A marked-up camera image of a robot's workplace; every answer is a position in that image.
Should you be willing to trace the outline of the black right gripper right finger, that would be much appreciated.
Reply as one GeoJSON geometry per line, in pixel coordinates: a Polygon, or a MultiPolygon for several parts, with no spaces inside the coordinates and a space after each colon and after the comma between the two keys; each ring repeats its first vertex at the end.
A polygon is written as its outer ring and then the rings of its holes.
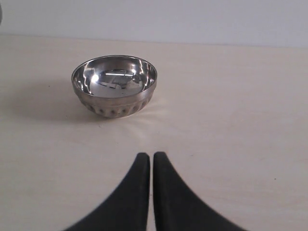
{"type": "Polygon", "coordinates": [[[205,204],[164,152],[154,154],[153,203],[158,231],[243,231],[205,204]]]}

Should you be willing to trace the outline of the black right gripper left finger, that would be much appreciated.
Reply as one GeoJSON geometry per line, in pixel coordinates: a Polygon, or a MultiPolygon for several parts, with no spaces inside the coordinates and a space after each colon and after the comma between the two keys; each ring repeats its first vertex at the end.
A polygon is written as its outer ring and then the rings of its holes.
{"type": "Polygon", "coordinates": [[[145,231],[149,209],[150,158],[139,153],[117,188],[67,231],[145,231]]]}

